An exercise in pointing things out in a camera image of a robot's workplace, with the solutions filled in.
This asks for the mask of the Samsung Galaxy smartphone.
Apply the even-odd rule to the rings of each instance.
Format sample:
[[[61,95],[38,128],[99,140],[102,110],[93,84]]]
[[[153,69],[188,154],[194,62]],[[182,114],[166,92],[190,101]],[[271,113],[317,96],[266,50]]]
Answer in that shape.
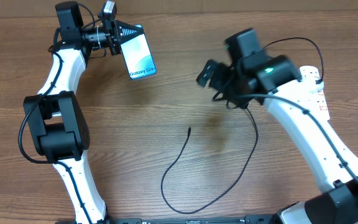
[[[157,73],[145,33],[120,46],[130,79],[136,80]]]

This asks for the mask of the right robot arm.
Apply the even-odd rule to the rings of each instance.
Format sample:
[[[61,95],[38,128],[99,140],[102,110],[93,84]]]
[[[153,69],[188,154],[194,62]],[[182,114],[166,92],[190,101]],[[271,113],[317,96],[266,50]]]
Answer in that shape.
[[[305,158],[320,195],[272,215],[248,215],[247,223],[357,223],[358,157],[316,110],[313,94],[323,79],[304,77],[285,55],[271,57],[253,29],[225,41],[231,64],[206,62],[197,77],[216,90],[214,99],[247,108],[258,101],[285,129]]]

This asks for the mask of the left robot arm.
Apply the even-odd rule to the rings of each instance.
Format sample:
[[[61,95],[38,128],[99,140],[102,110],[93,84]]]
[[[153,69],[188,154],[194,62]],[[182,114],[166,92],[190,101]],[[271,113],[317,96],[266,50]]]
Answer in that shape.
[[[106,1],[87,25],[80,7],[76,1],[55,6],[60,26],[48,48],[53,65],[45,85],[24,99],[18,145],[24,153],[22,138],[28,127],[35,150],[45,157],[45,164],[53,165],[65,184],[75,209],[74,223],[113,223],[88,161],[90,132],[76,99],[79,80],[91,53],[101,49],[106,54],[121,54],[132,80],[153,75],[157,69],[144,28],[117,20],[115,2]]]

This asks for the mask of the white charger plug adapter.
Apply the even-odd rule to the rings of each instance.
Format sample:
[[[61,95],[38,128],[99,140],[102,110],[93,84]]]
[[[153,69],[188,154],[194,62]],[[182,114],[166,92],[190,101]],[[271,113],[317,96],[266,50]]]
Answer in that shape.
[[[324,82],[320,77],[303,77],[303,84],[310,93],[317,93],[324,89]]]

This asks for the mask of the white power strip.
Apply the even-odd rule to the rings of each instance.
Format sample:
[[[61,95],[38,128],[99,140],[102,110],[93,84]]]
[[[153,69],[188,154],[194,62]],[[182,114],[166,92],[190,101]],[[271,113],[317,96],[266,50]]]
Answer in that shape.
[[[300,67],[299,70],[302,80],[303,77],[320,77],[319,70],[314,66],[305,65]],[[309,92],[308,96],[310,101],[310,110],[314,113],[314,115],[322,120],[329,121],[330,115],[324,91],[322,90],[317,93]]]

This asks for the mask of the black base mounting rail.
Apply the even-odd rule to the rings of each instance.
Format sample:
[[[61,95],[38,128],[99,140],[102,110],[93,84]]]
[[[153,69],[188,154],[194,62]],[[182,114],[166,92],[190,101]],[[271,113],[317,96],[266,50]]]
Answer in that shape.
[[[171,218],[142,220],[140,218],[112,218],[109,215],[97,221],[97,224],[273,224],[274,215],[246,215],[244,217],[220,217],[220,218]]]

